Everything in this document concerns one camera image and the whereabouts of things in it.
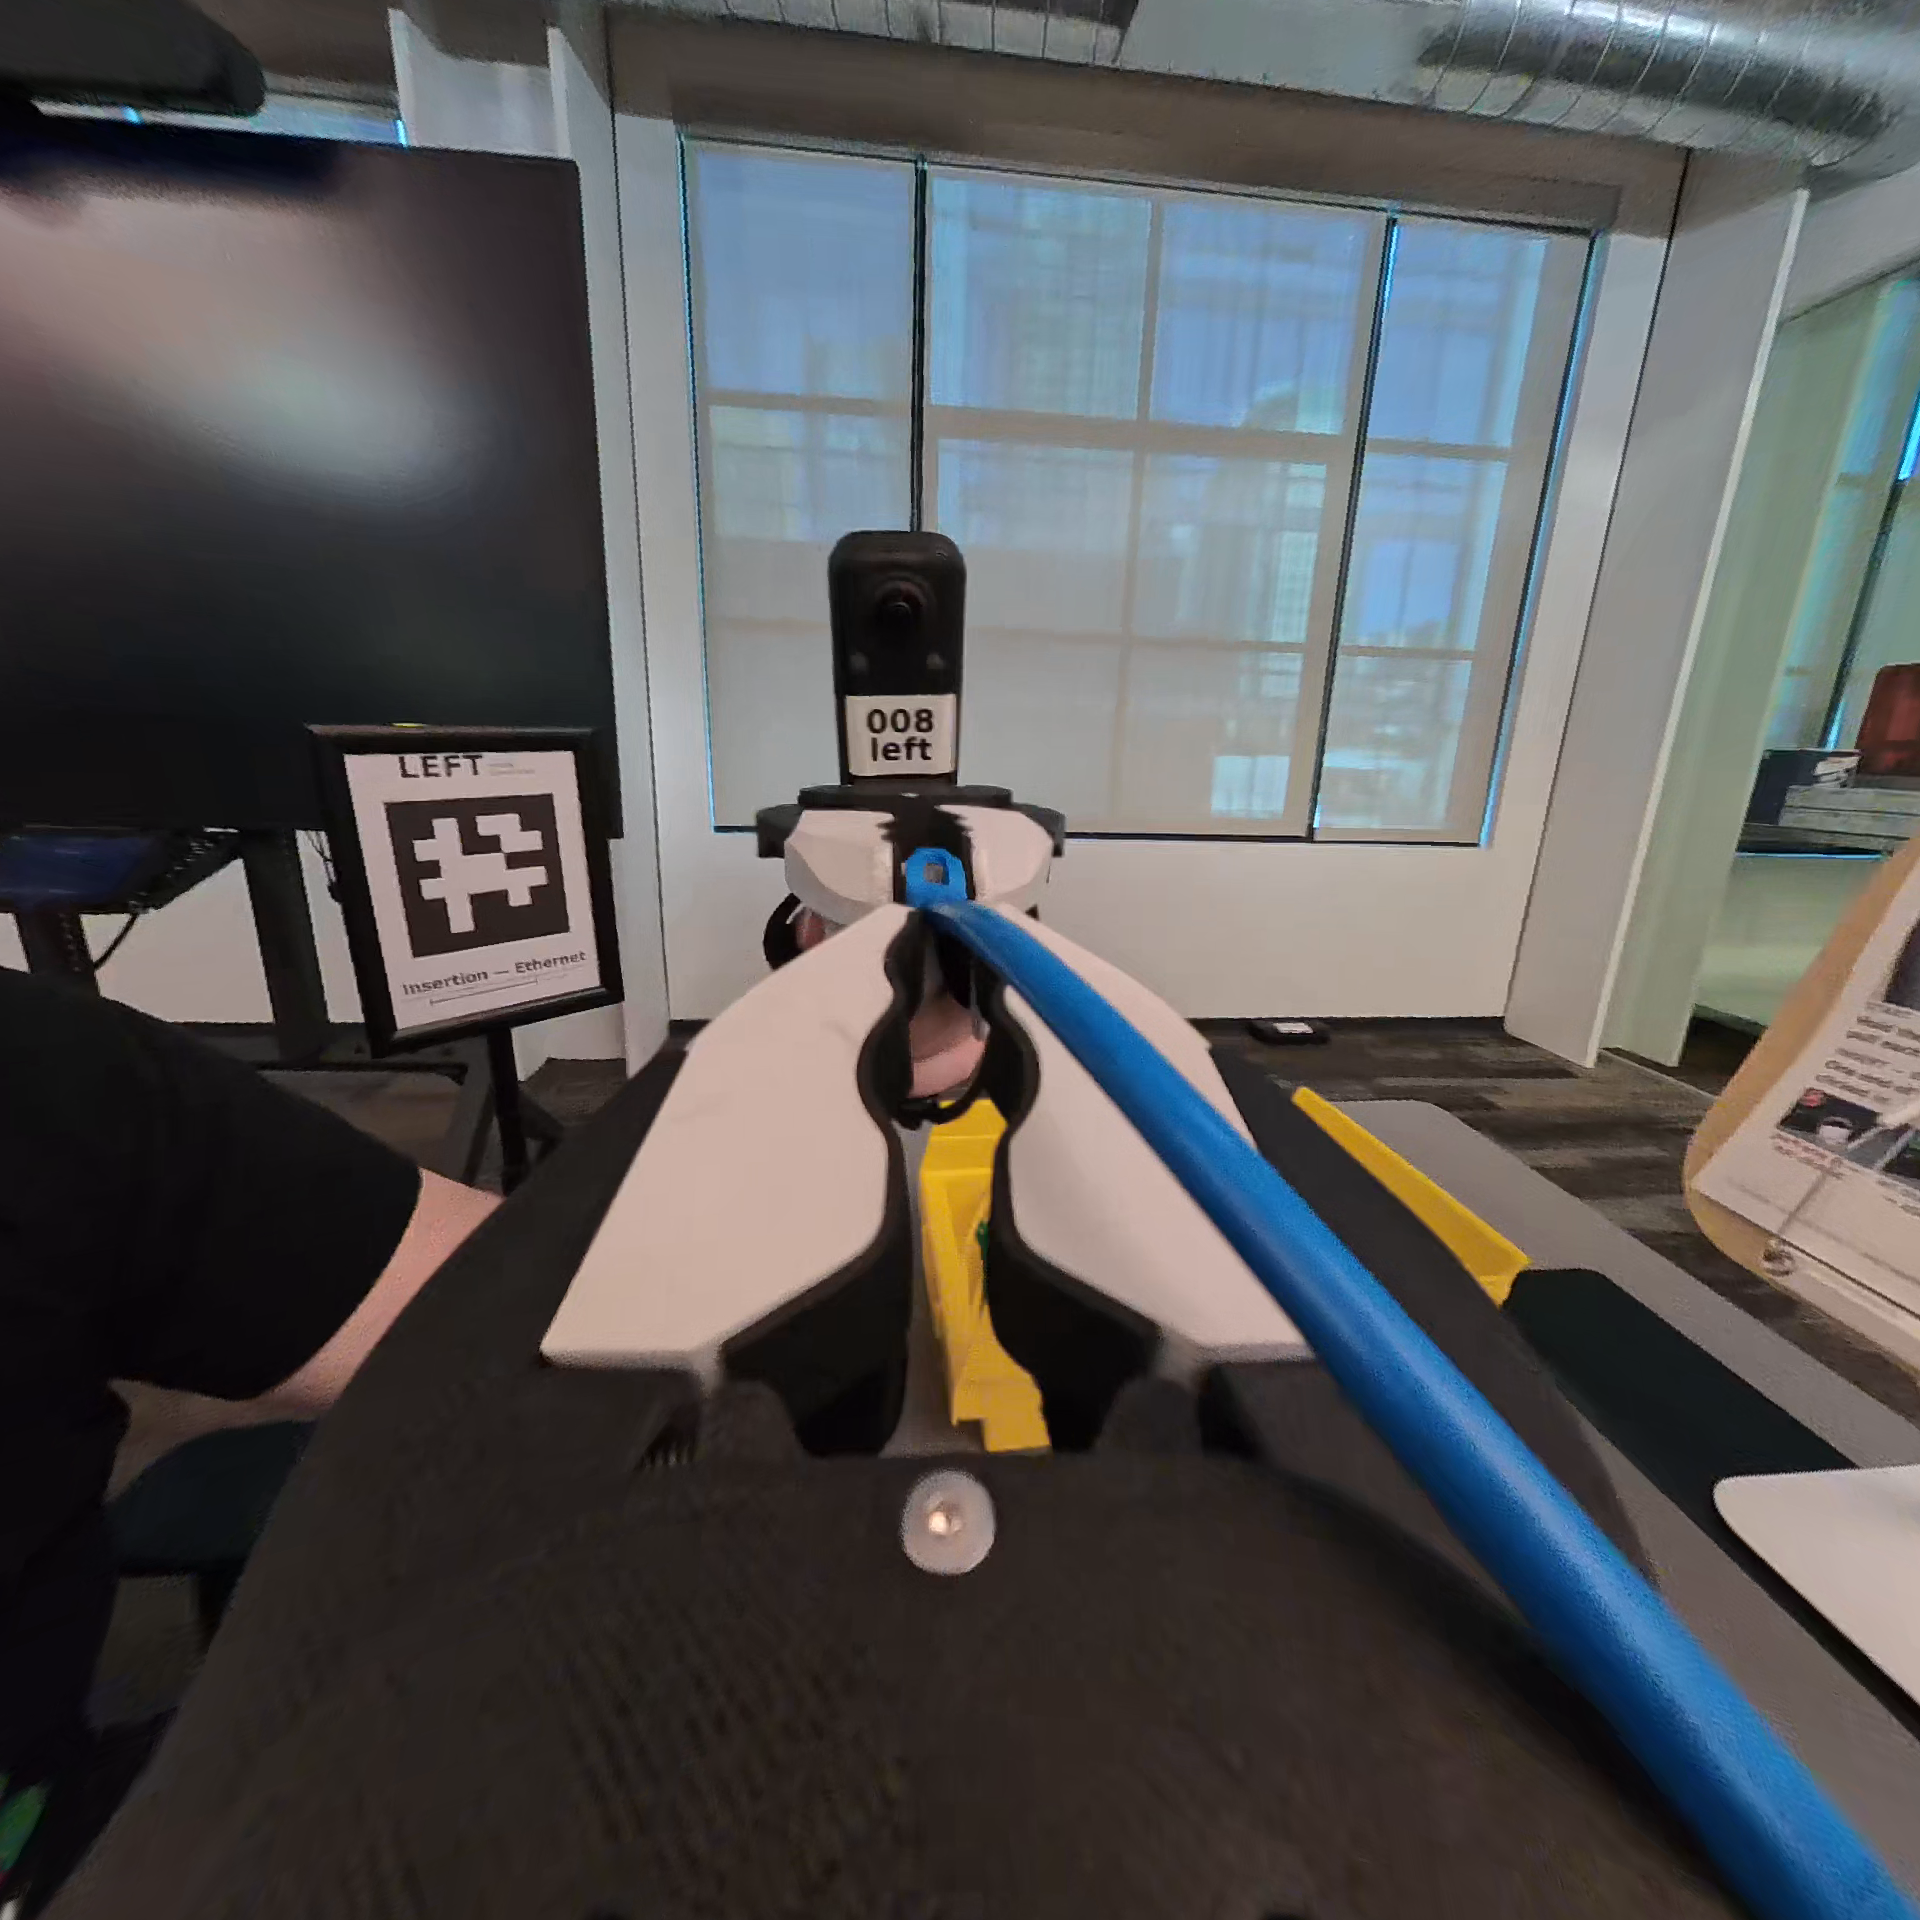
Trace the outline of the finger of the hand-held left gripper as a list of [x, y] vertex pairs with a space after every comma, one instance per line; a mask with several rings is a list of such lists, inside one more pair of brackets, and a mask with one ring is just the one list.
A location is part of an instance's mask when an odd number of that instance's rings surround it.
[[783, 838], [783, 886], [821, 922], [862, 922], [898, 904], [894, 816], [803, 810]]
[[1032, 914], [1050, 883], [1050, 828], [1020, 810], [962, 810], [966, 887], [980, 906]]

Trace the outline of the black monitor screen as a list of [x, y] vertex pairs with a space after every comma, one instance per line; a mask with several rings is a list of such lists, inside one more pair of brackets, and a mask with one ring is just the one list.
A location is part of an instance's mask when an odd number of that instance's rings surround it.
[[2, 162], [5, 826], [314, 828], [314, 727], [618, 767], [568, 161], [48, 118]]

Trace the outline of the silver round duct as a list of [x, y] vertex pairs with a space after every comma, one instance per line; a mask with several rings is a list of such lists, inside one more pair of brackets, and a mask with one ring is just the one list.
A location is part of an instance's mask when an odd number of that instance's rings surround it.
[[1903, 168], [1916, 6], [1408, 6], [1412, 98], [1810, 172]]

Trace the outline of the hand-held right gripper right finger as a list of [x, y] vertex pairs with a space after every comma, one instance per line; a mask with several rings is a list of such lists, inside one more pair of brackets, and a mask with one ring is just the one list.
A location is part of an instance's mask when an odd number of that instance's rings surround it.
[[1000, 1049], [987, 1299], [1021, 1366], [1308, 1361], [1310, 1343], [1016, 986], [980, 974]]

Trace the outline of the yellow plastic bin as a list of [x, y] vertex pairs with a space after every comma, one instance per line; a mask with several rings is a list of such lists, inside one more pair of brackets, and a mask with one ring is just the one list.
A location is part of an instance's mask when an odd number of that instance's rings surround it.
[[[1292, 1105], [1438, 1238], [1495, 1306], [1507, 1304], [1528, 1266], [1517, 1243], [1326, 1097], [1298, 1089]], [[975, 1426], [991, 1455], [1050, 1452], [1040, 1387], [998, 1345], [987, 1306], [991, 1172], [1004, 1131], [987, 1097], [939, 1112], [930, 1129], [919, 1176], [926, 1296], [952, 1424]]]

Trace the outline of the black table mat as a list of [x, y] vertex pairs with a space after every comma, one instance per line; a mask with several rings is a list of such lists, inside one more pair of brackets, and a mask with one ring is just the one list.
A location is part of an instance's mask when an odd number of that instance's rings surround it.
[[1589, 1422], [1677, 1505], [1715, 1508], [1731, 1479], [1851, 1471], [1843, 1452], [1597, 1272], [1528, 1266], [1502, 1311]]

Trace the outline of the white rounded plate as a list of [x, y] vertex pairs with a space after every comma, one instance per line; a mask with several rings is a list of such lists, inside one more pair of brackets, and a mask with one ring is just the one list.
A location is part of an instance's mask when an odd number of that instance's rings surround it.
[[1711, 1499], [1746, 1550], [1917, 1703], [1917, 1466], [1748, 1475]]

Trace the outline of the black framed marker board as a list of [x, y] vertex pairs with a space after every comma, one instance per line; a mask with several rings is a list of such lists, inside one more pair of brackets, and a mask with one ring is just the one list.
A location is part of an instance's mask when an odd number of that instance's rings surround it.
[[476, 1043], [512, 1193], [558, 1134], [515, 1033], [621, 1004], [603, 760], [580, 727], [310, 727], [368, 1049]]

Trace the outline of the person's left hand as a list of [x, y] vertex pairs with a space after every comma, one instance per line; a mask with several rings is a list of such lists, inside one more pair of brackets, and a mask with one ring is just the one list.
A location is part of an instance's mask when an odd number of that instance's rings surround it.
[[934, 986], [908, 1020], [904, 1046], [910, 1097], [947, 1099], [975, 1074], [987, 1047], [987, 1026], [947, 986]]

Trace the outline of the black screen stand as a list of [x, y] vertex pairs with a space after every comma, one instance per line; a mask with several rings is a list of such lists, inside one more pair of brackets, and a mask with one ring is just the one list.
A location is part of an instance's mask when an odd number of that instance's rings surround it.
[[255, 1068], [326, 1068], [335, 1026], [292, 833], [5, 826], [2, 911], [29, 974], [101, 996], [104, 955], [91, 952], [84, 919], [117, 918], [127, 938], [229, 867], [246, 878], [271, 1024], [229, 1036], [221, 1049]]

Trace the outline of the dark red object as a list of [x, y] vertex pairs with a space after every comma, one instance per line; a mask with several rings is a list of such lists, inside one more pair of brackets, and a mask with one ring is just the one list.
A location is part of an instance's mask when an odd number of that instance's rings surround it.
[[1917, 663], [1891, 663], [1868, 691], [1855, 737], [1859, 785], [1917, 783]]

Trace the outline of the large gridded window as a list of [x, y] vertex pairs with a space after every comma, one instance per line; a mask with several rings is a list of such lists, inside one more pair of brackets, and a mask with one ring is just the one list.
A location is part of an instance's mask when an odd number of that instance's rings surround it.
[[715, 831], [834, 772], [828, 556], [966, 562], [958, 772], [1084, 834], [1471, 848], [1595, 244], [678, 156]]

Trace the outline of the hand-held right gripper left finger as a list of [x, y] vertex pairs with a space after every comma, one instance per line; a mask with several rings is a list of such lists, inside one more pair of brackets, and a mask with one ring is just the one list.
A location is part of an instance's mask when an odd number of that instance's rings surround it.
[[720, 1375], [726, 1347], [850, 1281], [904, 1226], [904, 1031], [884, 906], [770, 974], [688, 1046], [542, 1337], [566, 1367]]

